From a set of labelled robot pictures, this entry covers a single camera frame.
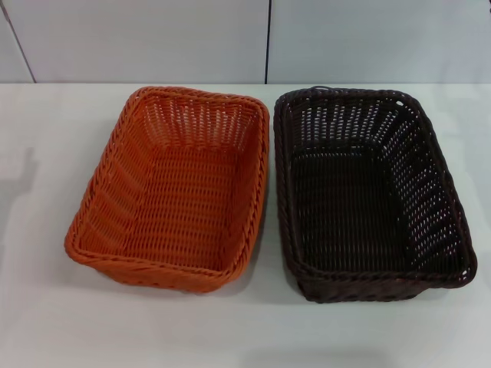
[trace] basket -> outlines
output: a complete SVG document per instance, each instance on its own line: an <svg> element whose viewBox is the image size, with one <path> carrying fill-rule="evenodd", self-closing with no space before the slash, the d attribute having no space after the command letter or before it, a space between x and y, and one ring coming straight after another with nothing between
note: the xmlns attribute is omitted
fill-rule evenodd
<svg viewBox="0 0 491 368"><path fill-rule="evenodd" d="M276 102L278 217L310 301L396 301L477 268L466 216L420 104L313 87Z"/></svg>
<svg viewBox="0 0 491 368"><path fill-rule="evenodd" d="M269 113L251 97L145 87L127 101L65 239L125 284L209 292L251 258Z"/></svg>

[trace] rectangular basket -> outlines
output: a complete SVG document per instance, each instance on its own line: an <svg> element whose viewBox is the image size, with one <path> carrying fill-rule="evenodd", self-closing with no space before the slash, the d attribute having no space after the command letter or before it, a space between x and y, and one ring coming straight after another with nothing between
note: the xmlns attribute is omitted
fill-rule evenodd
<svg viewBox="0 0 491 368"><path fill-rule="evenodd" d="M68 255L125 284L221 287L249 263L268 151L269 113L256 99L136 91L68 230Z"/></svg>
<svg viewBox="0 0 491 368"><path fill-rule="evenodd" d="M392 90L313 87L276 102L278 216L310 301L396 301L472 281L477 261L420 104Z"/></svg>

